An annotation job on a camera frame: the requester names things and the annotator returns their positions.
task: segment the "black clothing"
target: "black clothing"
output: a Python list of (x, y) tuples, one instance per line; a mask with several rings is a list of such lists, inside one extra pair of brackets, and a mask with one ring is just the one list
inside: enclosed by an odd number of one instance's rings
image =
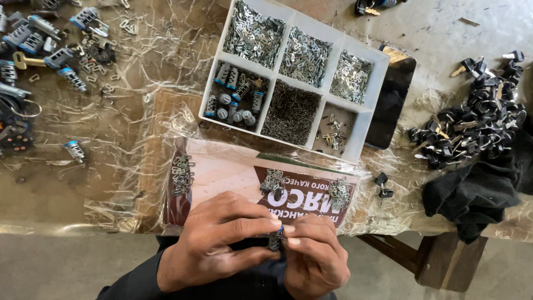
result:
[[(157, 240), (161, 246), (158, 254), (122, 276), (112, 286), (104, 287), (96, 300), (293, 299), (283, 283), (287, 266), (284, 255), (280, 260), (270, 260), (229, 278), (166, 294), (157, 286), (157, 269), (163, 250), (175, 244), (178, 238), (158, 236)], [(266, 246), (267, 243), (267, 239), (246, 239), (230, 247), (238, 250)], [(336, 300), (337, 297), (331, 292), (322, 299)]]
[(505, 208), (520, 203), (516, 191), (533, 194), (533, 126), (516, 132), (512, 150), (496, 159), (450, 172), (426, 184), (426, 215), (445, 216), (457, 225), (459, 238), (470, 244), (488, 224), (505, 219)]

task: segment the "hand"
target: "hand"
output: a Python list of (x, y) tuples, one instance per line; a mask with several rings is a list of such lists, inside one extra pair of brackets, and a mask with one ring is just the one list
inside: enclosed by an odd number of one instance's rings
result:
[(281, 221), (265, 206), (233, 192), (219, 194), (189, 212), (179, 241), (161, 256), (157, 285), (170, 293), (279, 259), (279, 252), (266, 247), (232, 251), (228, 245), (280, 228)]
[(295, 299), (318, 299), (348, 281), (348, 252), (339, 244), (330, 218), (305, 215), (285, 225), (284, 235), (285, 287)]

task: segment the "person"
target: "person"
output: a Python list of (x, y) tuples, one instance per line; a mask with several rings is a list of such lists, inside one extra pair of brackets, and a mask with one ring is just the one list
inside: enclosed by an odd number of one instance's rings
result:
[(265, 206), (224, 192), (189, 212), (175, 244), (104, 287), (97, 300), (336, 299), (333, 290), (350, 271), (333, 221), (308, 214), (285, 225), (283, 254), (253, 245), (259, 239), (252, 237), (280, 229)]

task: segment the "wooden table leg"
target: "wooden table leg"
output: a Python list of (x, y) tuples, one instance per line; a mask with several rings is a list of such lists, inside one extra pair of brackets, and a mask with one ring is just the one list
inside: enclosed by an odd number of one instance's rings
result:
[(457, 233), (447, 232), (425, 236), (415, 250), (388, 235), (364, 234), (358, 238), (414, 273), (420, 285), (458, 292), (468, 290), (488, 240), (479, 237), (466, 245)]

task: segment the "black sleeve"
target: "black sleeve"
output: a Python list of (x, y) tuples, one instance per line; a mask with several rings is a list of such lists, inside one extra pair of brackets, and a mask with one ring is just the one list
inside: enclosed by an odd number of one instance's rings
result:
[(163, 251), (120, 277), (110, 287), (104, 287), (96, 300), (157, 300), (167, 294), (157, 286), (157, 268)]

